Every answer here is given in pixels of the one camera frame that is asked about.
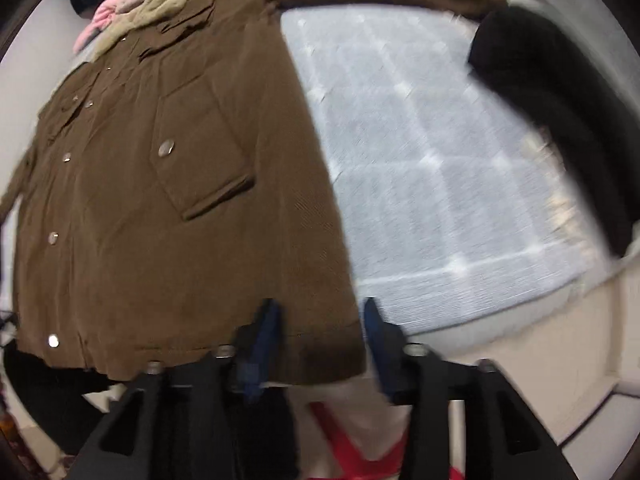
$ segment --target bed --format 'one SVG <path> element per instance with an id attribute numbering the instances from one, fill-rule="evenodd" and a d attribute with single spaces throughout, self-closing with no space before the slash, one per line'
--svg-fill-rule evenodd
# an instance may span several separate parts
<path id="1" fill-rule="evenodd" d="M 544 1 L 511 1 L 554 13 L 554 8 L 545 7 Z M 338 23 L 338 27 L 332 27 L 332 36 L 326 27 L 329 22 Z M 398 23 L 406 26 L 396 27 Z M 607 256 L 593 219 L 570 180 L 553 162 L 552 154 L 542 148 L 538 132 L 470 78 L 465 57 L 473 25 L 426 10 L 349 6 L 291 10 L 284 14 L 282 27 L 332 176 L 359 298 L 379 298 L 389 320 L 401 324 L 412 339 L 429 344 L 448 358 L 461 362 L 480 357 L 496 359 L 555 439 L 562 442 L 617 381 L 623 306 L 615 275 L 621 264 Z M 354 27 L 360 37 L 367 38 L 366 45 L 345 40 Z M 573 32 L 578 37 L 584 34 L 583 30 L 580 34 Z M 598 56 L 593 37 L 579 39 L 592 56 Z M 404 60 L 430 57 L 430 75 L 447 67 L 440 82 L 440 89 L 444 87 L 445 91 L 436 93 L 431 88 L 431 96 L 442 103 L 440 107 L 470 114 L 463 123 L 452 122 L 449 116 L 438 127 L 457 132 L 458 137 L 438 138 L 434 132 L 428 147 L 416 145 L 416 137 L 411 136 L 401 137 L 402 143 L 389 143 L 412 129 L 423 133 L 426 124 L 435 120 L 421 117 L 424 110 L 410 98 L 430 89 L 420 86 L 419 73 L 403 71 L 400 66 L 401 54 L 414 46 L 417 50 L 411 54 L 417 57 Z M 324 56 L 326 52 L 335 55 Z M 90 50 L 83 52 L 74 64 L 89 53 Z M 605 72 L 615 70 L 614 60 L 600 56 L 597 61 Z M 452 71 L 456 76 L 447 78 Z M 630 74 L 622 84 L 621 92 L 630 102 L 636 95 L 635 80 Z M 356 84 L 367 88 L 366 100 L 349 101 L 353 97 L 350 89 Z M 381 103 L 376 99 L 389 96 L 399 103 L 390 112 L 395 115 L 376 115 Z M 482 109 L 474 108 L 475 104 L 492 107 L 492 111 L 483 115 Z M 349 117 L 349 110 L 357 110 L 357 117 Z M 471 143 L 470 152 L 460 155 L 460 135 L 468 132 L 478 117 L 482 121 L 488 116 L 495 135 L 489 142 L 482 137 L 483 142 Z M 363 144 L 372 130 L 366 121 L 359 123 L 358 117 L 373 118 L 383 126 L 375 143 Z M 396 128 L 402 120 L 406 124 Z M 332 132 L 345 130 L 362 135 L 353 137 L 354 142 L 332 136 Z M 478 138 L 486 130 L 487 127 L 479 128 Z M 483 151 L 488 144 L 489 150 Z M 447 168 L 454 170 L 447 173 Z M 470 186 L 487 172 L 495 176 L 487 177 L 478 189 L 494 188 L 495 179 L 500 179 L 499 196 L 482 195 L 476 202 L 478 189 Z M 438 179 L 439 184 L 430 186 L 439 190 L 439 203 L 428 202 L 433 197 L 420 197 L 420 201 L 415 194 L 402 196 L 397 192 L 402 182 L 414 182 L 414 189 L 424 187 L 421 179 L 425 173 Z M 513 187 L 512 183 L 519 179 L 523 184 Z M 524 194 L 523 189 L 532 192 Z M 572 222 L 554 224 L 558 212 L 549 203 L 557 192 L 568 197 Z M 516 212 L 510 208 L 491 216 L 504 193 L 510 203 L 516 204 Z M 466 197 L 463 205 L 482 207 L 490 203 L 486 221 L 465 225 L 466 212 L 456 210 L 455 199 L 460 196 Z M 435 219 L 429 216 L 434 209 L 440 215 Z M 495 219 L 505 214 L 513 217 L 496 229 Z M 411 238 L 415 235 L 411 223 L 402 222 L 412 215 L 431 220 L 421 226 L 421 233 L 433 225 L 446 232 Z M 409 235 L 384 243 L 396 233 Z M 10 229 L 3 235 L 10 236 Z M 371 246 L 380 250 L 368 250 Z M 385 258 L 371 254 L 384 254 Z M 3 263 L 8 266 L 10 261 L 10 254 L 5 255 Z M 3 291 L 4 301 L 8 293 L 9 290 Z M 401 304 L 411 307 L 400 308 Z M 428 316 L 425 304 L 431 307 Z M 291 389 L 300 435 L 308 439 L 308 444 L 302 445 L 306 473 L 323 476 L 335 472 L 325 460 L 326 446 L 317 428 L 305 414 L 308 400 L 327 400 L 338 414 L 344 415 L 348 430 L 358 436 L 366 454 L 383 452 L 399 437 L 406 413 L 395 410 L 382 420 L 380 410 L 384 403 L 372 386 L 372 379 L 366 376 L 335 386 Z M 369 420 L 375 420 L 377 428 L 366 436 L 364 429 L 370 430 Z M 454 462 L 461 460 L 458 453 Z"/>

